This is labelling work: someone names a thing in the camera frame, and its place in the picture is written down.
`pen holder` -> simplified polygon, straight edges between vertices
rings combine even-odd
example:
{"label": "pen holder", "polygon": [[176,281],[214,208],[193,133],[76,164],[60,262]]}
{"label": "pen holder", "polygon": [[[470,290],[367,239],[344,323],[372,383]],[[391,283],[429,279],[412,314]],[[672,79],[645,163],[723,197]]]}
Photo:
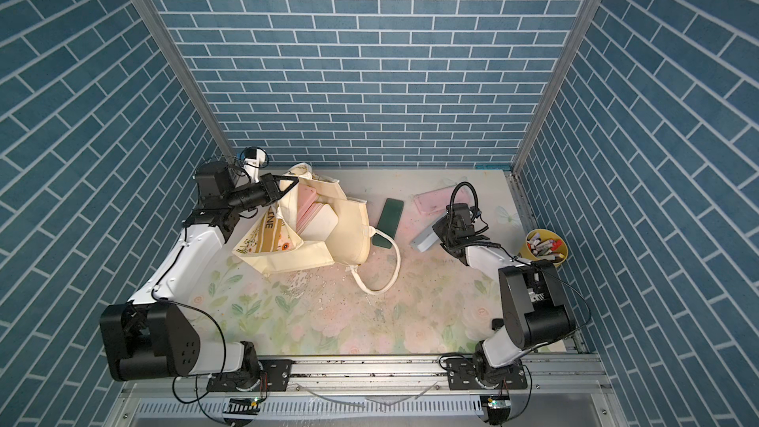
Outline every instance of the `pen holder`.
{"label": "pen holder", "polygon": [[518,256],[519,257],[523,257],[525,259],[529,259],[530,261],[537,261],[538,260],[538,258],[535,257],[535,255],[532,253],[532,251],[530,251],[530,246],[527,244],[527,241],[529,241],[530,239],[532,239],[532,236],[535,236],[535,233],[537,233],[537,232],[540,233],[540,240],[542,240],[542,241],[560,240],[562,242],[562,245],[556,250],[556,252],[558,252],[559,254],[564,254],[564,259],[562,259],[559,262],[554,262],[553,263],[553,265],[555,265],[555,267],[558,268],[569,257],[569,249],[567,248],[567,242],[564,241],[564,238],[562,238],[561,236],[559,236],[558,234],[556,234],[553,231],[542,230],[542,229],[530,231],[527,234],[527,237],[525,238],[525,244],[523,244],[522,247],[519,249]]}

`bag strap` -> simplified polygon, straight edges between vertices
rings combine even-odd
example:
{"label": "bag strap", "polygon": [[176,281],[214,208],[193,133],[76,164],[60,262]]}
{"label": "bag strap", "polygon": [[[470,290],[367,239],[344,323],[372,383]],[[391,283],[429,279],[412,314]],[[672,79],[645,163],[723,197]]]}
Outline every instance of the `bag strap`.
{"label": "bag strap", "polygon": [[390,281],[387,283],[387,285],[385,285],[383,288],[381,288],[379,290],[372,290],[372,289],[369,289],[366,286],[366,284],[364,283],[363,280],[361,280],[361,276],[358,275],[358,266],[357,265],[351,265],[350,269],[351,269],[351,274],[353,274],[353,278],[356,280],[356,283],[358,284],[358,287],[360,289],[364,290],[369,295],[381,295],[381,294],[387,292],[388,290],[390,290],[390,288],[393,286],[393,284],[395,283],[395,281],[398,280],[398,273],[401,271],[401,250],[398,249],[398,245],[395,244],[395,241],[393,240],[393,238],[390,237],[390,236],[388,236],[384,232],[382,232],[382,231],[380,231],[380,230],[378,230],[378,229],[376,229],[374,227],[369,227],[369,233],[370,233],[369,234],[369,238],[371,238],[375,234],[379,234],[380,236],[382,236],[383,238],[385,238],[387,241],[389,241],[390,244],[393,244],[393,248],[395,248],[395,271],[393,272],[393,277],[390,279]]}

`floral tabletop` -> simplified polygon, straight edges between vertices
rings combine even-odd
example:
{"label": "floral tabletop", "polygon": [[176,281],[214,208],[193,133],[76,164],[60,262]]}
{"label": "floral tabletop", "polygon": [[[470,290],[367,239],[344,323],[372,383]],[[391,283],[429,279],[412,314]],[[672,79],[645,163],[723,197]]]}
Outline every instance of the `floral tabletop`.
{"label": "floral tabletop", "polygon": [[[490,239],[516,251],[525,232],[506,178],[499,170],[320,170],[340,179],[352,198],[367,200],[376,224],[386,198],[405,201],[395,240],[401,272],[380,296],[361,291],[345,266],[299,270],[264,277],[232,254],[251,227],[238,224],[193,290],[190,304],[207,310],[230,341],[248,340],[260,355],[336,355],[472,352],[502,316],[497,281],[453,259],[438,245],[425,252],[409,242],[442,214],[423,216],[413,196],[467,180],[477,189]],[[395,268],[395,252],[372,246],[359,273],[371,289],[382,287]],[[220,339],[196,312],[187,316],[201,339]]]}

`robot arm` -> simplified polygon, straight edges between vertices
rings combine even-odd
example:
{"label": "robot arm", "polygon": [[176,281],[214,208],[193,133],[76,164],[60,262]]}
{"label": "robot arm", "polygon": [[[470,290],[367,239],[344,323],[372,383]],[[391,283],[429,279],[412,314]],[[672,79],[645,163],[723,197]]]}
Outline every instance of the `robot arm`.
{"label": "robot arm", "polygon": [[[468,186],[474,206],[454,204],[455,194]],[[442,248],[465,265],[498,280],[503,319],[494,320],[495,335],[479,342],[474,365],[484,384],[498,384],[499,369],[516,363],[539,346],[551,344],[574,331],[575,320],[555,266],[549,261],[512,258],[501,246],[476,231],[480,216],[477,193],[468,182],[451,195],[446,215],[433,225]]]}
{"label": "robot arm", "polygon": [[[251,343],[201,343],[179,306],[187,301],[214,254],[229,240],[240,213],[279,201],[298,183],[296,176],[259,177],[258,169],[265,166],[265,159],[261,149],[246,149],[242,168],[227,161],[207,162],[197,168],[198,203],[183,223],[178,241],[153,276],[126,303],[108,306],[100,317],[106,357],[115,380],[234,371],[241,371],[240,379],[258,379],[258,361]],[[280,182],[289,184],[280,189]]]}

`brick wallpaper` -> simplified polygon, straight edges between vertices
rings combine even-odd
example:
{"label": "brick wallpaper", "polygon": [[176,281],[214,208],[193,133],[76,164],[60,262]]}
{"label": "brick wallpaper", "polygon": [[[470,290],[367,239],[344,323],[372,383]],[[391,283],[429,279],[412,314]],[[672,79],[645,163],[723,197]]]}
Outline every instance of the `brick wallpaper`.
{"label": "brick wallpaper", "polygon": [[128,0],[0,0],[0,425],[102,422],[97,328],[215,150]]}
{"label": "brick wallpaper", "polygon": [[758,63],[759,0],[602,0],[525,167],[631,425],[759,425]]}
{"label": "brick wallpaper", "polygon": [[235,147],[507,166],[582,0],[153,0]]}

